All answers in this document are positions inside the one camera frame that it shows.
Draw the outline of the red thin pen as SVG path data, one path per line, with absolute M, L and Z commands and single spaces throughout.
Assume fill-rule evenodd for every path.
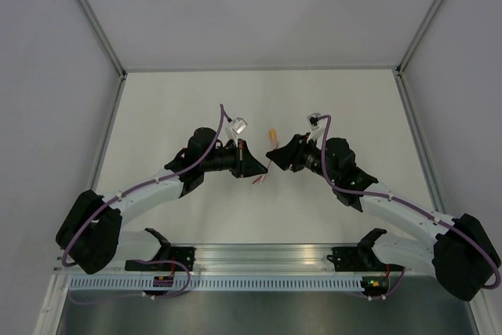
M 278 149 L 278 147 L 279 147 L 279 142 L 276 142 L 275 145 L 274 145 L 274 147 L 273 147 L 273 149 L 272 149 L 272 151 Z M 272 164 L 272 161 L 271 161 L 271 159 L 269 159 L 267 167 L 270 168 L 271 164 Z

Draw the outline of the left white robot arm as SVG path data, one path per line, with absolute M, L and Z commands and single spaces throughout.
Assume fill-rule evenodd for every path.
M 265 174 L 267 167 L 253 157 L 245 140 L 222 143 L 215 130 L 202 127 L 150 180 L 116 194 L 82 192 L 56 233 L 56 244 L 66 255 L 63 265 L 77 265 L 89 275 L 111 262 L 124 263 L 128 271 L 168 271 L 171 260 L 188 268 L 189 261 L 154 228 L 123 228 L 147 211 L 192 193 L 206 173 L 220 171 L 241 179 Z

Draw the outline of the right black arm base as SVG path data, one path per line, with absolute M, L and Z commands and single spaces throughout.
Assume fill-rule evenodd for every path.
M 387 231 L 375 228 L 364 236 L 356 246 L 334 246 L 326 259 L 333 264 L 337 272 L 387 272 L 402 271 L 403 267 L 396 264 L 382 263 L 373 252 L 376 240 L 386 235 Z

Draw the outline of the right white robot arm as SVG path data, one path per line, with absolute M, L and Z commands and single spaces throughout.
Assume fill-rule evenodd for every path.
M 331 184 L 336 198 L 361 213 L 378 217 L 405 232 L 398 237 L 374 229 L 358 243 L 358 262 L 373 270 L 398 265 L 435 278 L 455 298 L 472 300 L 481 289 L 501 284 L 501 259 L 480 221 L 465 213 L 451 217 L 421 209 L 360 169 L 355 153 L 343 138 L 330 138 L 323 147 L 308 135 L 297 134 L 284 147 L 266 154 L 280 169 L 308 169 Z

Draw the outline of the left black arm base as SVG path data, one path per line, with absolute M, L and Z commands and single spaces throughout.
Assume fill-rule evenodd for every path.
M 146 259 L 127 260 L 126 271 L 140 272 L 170 272 L 193 271 L 196 248 L 193 246 L 174 246 L 166 237 L 154 228 L 145 228 L 141 235 L 146 235 L 148 241 L 153 242 L 155 253 Z

